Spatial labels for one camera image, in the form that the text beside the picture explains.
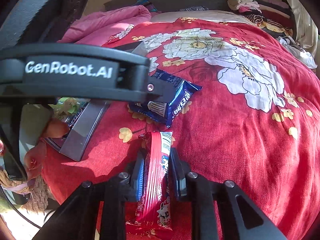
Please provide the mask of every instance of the red floral blanket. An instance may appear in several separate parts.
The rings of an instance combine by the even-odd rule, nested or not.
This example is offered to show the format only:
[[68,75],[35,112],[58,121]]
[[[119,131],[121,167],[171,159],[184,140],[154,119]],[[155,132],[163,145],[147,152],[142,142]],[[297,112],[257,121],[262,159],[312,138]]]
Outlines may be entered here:
[[[149,52],[150,71],[203,86],[173,121],[180,158],[210,180],[234,180],[288,239],[301,239],[320,207],[318,78],[251,25],[186,17],[147,22],[103,46],[138,40]],[[48,150],[44,179],[62,203],[82,181],[123,171],[141,146],[138,135],[159,129],[126,102],[114,102],[81,162]],[[190,205],[171,206],[172,239],[190,239]],[[134,216],[134,207],[127,214]]]

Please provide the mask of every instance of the metal bolt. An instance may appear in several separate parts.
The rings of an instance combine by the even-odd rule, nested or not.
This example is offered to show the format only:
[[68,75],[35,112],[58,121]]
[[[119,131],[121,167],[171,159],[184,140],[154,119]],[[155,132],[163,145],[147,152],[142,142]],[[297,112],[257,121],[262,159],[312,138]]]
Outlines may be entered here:
[[81,183],[82,187],[90,187],[91,185],[92,185],[92,182],[88,180]]
[[129,177],[129,174],[126,172],[121,172],[119,173],[119,178],[121,179],[126,179],[127,177]]
[[195,179],[196,177],[198,177],[198,173],[193,172],[193,171],[190,171],[190,172],[188,173],[188,176],[189,176],[190,178],[192,178],[192,179]]
[[225,183],[227,187],[234,187],[235,183],[232,180],[226,180]]
[[153,84],[148,84],[147,88],[149,92],[152,92],[155,86]]

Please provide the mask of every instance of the dark blue wrapper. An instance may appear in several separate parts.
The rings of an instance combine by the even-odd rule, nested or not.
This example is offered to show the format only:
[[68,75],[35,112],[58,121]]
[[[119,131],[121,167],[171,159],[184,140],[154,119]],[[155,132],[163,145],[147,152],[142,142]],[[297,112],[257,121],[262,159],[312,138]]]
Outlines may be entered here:
[[192,84],[183,78],[171,75],[160,69],[157,69],[152,76],[174,85],[176,96],[173,101],[170,103],[153,101],[147,103],[129,103],[129,107],[132,111],[145,114],[156,122],[164,123],[167,127],[170,127],[172,120],[189,101],[191,95],[201,90],[202,86]]

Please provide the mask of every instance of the white flower print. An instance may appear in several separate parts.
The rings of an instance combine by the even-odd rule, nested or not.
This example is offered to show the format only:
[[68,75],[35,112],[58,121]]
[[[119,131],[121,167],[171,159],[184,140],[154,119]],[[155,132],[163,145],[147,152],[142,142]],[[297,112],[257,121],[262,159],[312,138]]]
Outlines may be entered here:
[[200,28],[193,28],[188,30],[176,31],[177,37],[190,37],[190,36],[210,36],[210,34],[216,34],[212,30],[200,30]]
[[117,35],[115,35],[115,38],[119,38],[119,40],[121,40],[129,33],[129,31],[131,31],[133,29],[133,27],[134,27],[134,25],[130,24],[125,31],[122,31],[122,32],[118,33]]
[[144,45],[146,47],[147,52],[151,52],[156,48],[159,48],[161,46],[162,42],[165,42],[169,39],[171,39],[174,36],[174,33],[159,33],[159,34],[155,34],[152,35],[150,37],[146,37],[144,39],[142,39],[141,41],[144,42]]
[[224,67],[218,72],[218,81],[225,84],[230,93],[244,94],[249,107],[265,113],[271,110],[272,102],[284,107],[284,99],[277,96],[284,92],[284,82],[275,66],[241,48],[219,54],[211,54],[204,60]]
[[222,40],[209,35],[178,38],[164,45],[163,53],[166,58],[179,57],[182,60],[205,58],[222,47]]
[[159,66],[158,63],[156,63],[156,61],[158,60],[157,57],[151,57],[150,58],[150,68],[149,68],[149,72],[152,72],[154,70],[157,69],[157,67]]

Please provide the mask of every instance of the white barcode label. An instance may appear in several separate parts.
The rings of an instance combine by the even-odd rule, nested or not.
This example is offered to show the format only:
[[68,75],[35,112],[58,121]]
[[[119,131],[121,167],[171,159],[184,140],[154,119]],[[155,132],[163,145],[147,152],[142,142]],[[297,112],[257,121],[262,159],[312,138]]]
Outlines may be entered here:
[[154,102],[154,101],[150,101],[148,103],[148,109],[152,112],[155,112],[161,115],[162,117],[164,117],[165,115],[166,107],[167,107],[167,103],[160,103],[160,102]]
[[172,132],[160,132],[161,152],[170,155]]

